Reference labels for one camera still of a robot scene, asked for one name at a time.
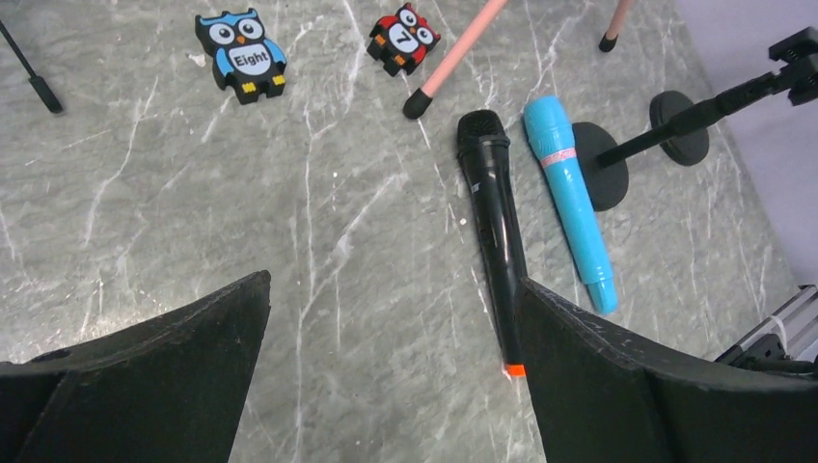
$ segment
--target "microphone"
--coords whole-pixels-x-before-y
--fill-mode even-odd
[[[556,96],[544,96],[526,105],[523,118],[529,144],[545,171],[580,279],[597,312],[612,313],[618,304],[614,271],[593,215],[568,115]]]
[[[511,376],[525,376],[513,314],[517,287],[528,271],[508,176],[510,144],[493,111],[471,112],[457,125],[457,160],[471,191],[492,321],[505,371]]]

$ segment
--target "blue toy microphone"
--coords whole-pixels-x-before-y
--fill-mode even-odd
[[[614,271],[574,150],[571,122],[556,96],[529,103],[524,120],[529,144],[545,172],[580,279],[596,311],[612,313],[617,305]]]

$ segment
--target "owl figure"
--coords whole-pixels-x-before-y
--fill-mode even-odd
[[[411,74],[421,64],[426,54],[434,48],[440,35],[435,33],[426,19],[407,3],[392,16],[378,19],[372,32],[367,52],[375,60],[384,63],[384,69],[395,77],[404,69]]]
[[[264,36],[255,9],[222,12],[216,17],[196,15],[196,37],[213,58],[213,77],[221,90],[230,85],[238,102],[253,103],[284,92],[286,58],[279,45]]]

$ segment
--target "microphone handle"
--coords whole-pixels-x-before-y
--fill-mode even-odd
[[[460,156],[460,166],[471,192],[497,338],[506,368],[519,370],[523,357],[514,323],[514,296],[528,270],[508,172],[509,142],[505,137],[482,137],[480,143],[479,155]]]

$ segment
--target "pink band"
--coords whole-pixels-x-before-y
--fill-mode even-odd
[[[539,161],[539,165],[542,166],[543,169],[546,167],[556,164],[560,161],[564,161],[565,159],[570,159],[572,157],[577,157],[577,152],[573,148],[569,148],[568,150],[557,151],[554,154],[549,156],[545,156]]]

